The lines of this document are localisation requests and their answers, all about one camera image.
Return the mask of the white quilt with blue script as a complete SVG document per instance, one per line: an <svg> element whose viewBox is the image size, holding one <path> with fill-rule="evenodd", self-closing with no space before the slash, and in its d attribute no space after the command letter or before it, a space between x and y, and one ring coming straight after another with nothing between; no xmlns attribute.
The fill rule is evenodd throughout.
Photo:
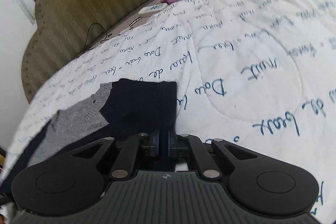
<svg viewBox="0 0 336 224"><path fill-rule="evenodd" d="M176 130L223 138L311 172L335 221L335 0L183 0L68 63L30 104L7 176L56 114L102 83L177 83Z"/></svg>

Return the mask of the white remote control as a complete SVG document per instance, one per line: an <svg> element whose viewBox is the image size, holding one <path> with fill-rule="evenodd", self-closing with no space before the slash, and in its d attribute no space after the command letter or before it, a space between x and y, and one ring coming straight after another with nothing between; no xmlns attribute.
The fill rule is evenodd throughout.
<svg viewBox="0 0 336 224"><path fill-rule="evenodd" d="M165 9L167 6L168 6L167 3L160 3L152 6L143 7L142 9L139 10L138 14L142 16L155 14Z"/></svg>

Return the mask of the grey and navy sweater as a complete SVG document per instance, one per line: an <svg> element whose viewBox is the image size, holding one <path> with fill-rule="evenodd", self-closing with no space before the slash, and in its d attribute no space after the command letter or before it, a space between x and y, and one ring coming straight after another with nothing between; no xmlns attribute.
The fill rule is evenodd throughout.
<svg viewBox="0 0 336 224"><path fill-rule="evenodd" d="M177 83L120 79L66 110L59 110L28 143L11 167L28 166L105 137L125 139L174 124Z"/></svg>

